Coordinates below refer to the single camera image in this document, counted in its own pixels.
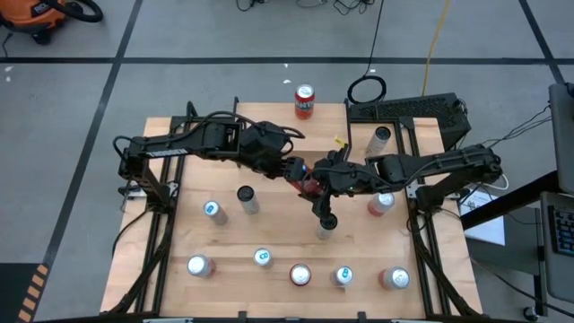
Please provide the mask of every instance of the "black keyboard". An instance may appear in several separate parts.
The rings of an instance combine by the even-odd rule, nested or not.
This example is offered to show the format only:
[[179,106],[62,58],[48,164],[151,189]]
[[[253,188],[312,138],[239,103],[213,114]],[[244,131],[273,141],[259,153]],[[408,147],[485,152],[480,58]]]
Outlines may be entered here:
[[574,257],[574,211],[554,209],[550,221],[555,252]]

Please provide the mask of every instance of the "white wire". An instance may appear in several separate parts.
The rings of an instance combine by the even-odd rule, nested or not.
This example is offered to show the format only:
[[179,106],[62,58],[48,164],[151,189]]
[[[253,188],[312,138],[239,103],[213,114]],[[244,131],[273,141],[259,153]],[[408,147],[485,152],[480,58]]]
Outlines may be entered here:
[[494,186],[494,185],[491,185],[491,184],[487,184],[487,183],[483,183],[483,185],[486,186],[486,187],[489,187],[489,188],[494,188],[494,189],[499,189],[499,190],[507,190],[507,189],[509,189],[509,186],[510,186],[509,179],[508,179],[508,178],[506,177],[506,175],[504,175],[504,174],[502,174],[502,178],[504,179],[504,182],[506,183],[506,184],[504,184],[504,188],[497,187],[497,186]]

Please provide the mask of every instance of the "yellow cable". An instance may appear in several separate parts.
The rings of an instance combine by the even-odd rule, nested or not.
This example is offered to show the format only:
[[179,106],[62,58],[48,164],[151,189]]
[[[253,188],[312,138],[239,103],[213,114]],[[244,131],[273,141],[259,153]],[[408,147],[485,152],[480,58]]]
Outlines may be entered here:
[[427,91],[427,80],[429,78],[429,65],[431,64],[431,56],[434,51],[435,45],[437,45],[437,40],[439,40],[440,29],[442,28],[442,23],[447,18],[448,7],[450,6],[450,0],[445,0],[445,6],[442,8],[442,14],[440,15],[439,25],[437,26],[437,31],[434,33],[434,38],[430,44],[429,55],[427,56],[427,65],[424,67],[424,83],[422,84],[422,96],[425,95]]

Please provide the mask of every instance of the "yellow clip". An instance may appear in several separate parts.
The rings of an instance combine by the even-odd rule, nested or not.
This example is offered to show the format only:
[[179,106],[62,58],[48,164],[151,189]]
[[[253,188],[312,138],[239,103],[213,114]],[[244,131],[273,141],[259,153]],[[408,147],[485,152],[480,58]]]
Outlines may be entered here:
[[337,135],[335,135],[335,142],[338,143],[339,145],[341,145],[341,148],[344,148],[345,144],[347,144],[344,140],[339,138]]

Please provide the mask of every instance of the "black floor stripe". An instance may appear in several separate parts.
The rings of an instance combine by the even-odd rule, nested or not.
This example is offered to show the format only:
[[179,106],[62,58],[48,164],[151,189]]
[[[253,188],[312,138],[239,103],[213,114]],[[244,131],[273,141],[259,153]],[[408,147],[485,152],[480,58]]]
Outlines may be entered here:
[[114,57],[8,57],[0,64],[113,64]]
[[104,113],[106,113],[106,108],[108,107],[109,97],[114,89],[114,84],[116,83],[117,74],[119,73],[119,68],[121,67],[121,60],[126,54],[127,44],[130,37],[132,36],[132,31],[134,30],[135,21],[137,20],[137,15],[139,14],[140,8],[142,6],[143,0],[135,0],[134,7],[129,16],[127,22],[126,30],[124,31],[124,36],[117,49],[116,57],[114,58],[113,66],[109,72],[108,80],[104,86],[103,92],[100,97],[100,103],[91,121],[90,130],[86,136],[85,143],[83,144],[82,153],[80,154],[80,160],[75,167],[74,175],[72,176],[72,182],[65,195],[64,203],[62,209],[60,210],[60,215],[57,218],[56,227],[50,238],[48,248],[46,250],[46,255],[44,256],[44,263],[48,267],[54,265],[56,260],[57,251],[60,248],[62,239],[64,238],[65,227],[70,219],[70,214],[74,207],[75,199],[80,190],[80,185],[82,184],[83,174],[86,171],[88,165],[88,160],[90,159],[91,151],[93,150],[94,143],[96,142],[96,136],[100,131],[101,120],[104,118]]
[[[424,65],[426,57],[373,57],[373,64]],[[368,57],[126,57],[122,64],[368,64]],[[545,58],[433,58],[432,65],[548,65]]]
[[[0,64],[113,64],[114,57],[10,57]],[[225,65],[225,64],[367,64],[368,57],[125,57],[121,64]],[[574,65],[574,58],[436,57],[432,65]],[[424,65],[426,57],[373,57],[373,64]]]
[[552,56],[552,52],[550,50],[550,48],[548,47],[548,43],[546,43],[546,39],[544,39],[544,35],[542,34],[542,31],[540,30],[540,26],[538,26],[538,22],[536,22],[536,18],[534,16],[534,14],[532,13],[532,10],[530,9],[530,5],[528,5],[528,2],[526,0],[518,0],[520,2],[520,6],[522,7],[522,10],[524,11],[524,15],[526,16],[526,19],[528,20],[528,24],[530,24],[530,28],[532,29],[532,32],[534,33],[535,37],[536,37],[536,41],[538,41],[538,46],[540,46],[540,49],[542,50],[543,54],[544,54],[544,58],[549,60],[549,67],[550,67],[550,71],[552,72],[552,76],[554,76],[554,81],[556,83],[564,83],[564,77],[562,77],[562,73],[560,72],[560,68],[558,68],[558,65],[556,65],[556,62],[554,61],[554,57]]

